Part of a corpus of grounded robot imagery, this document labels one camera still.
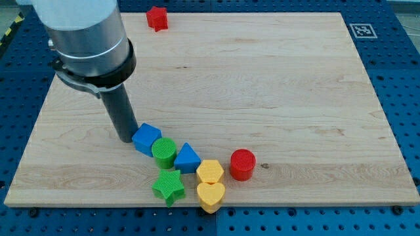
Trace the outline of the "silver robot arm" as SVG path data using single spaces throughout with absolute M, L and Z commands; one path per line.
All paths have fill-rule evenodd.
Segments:
M 115 0 L 31 0 L 57 53 L 52 66 L 67 86 L 97 98 L 125 95 L 136 56 Z

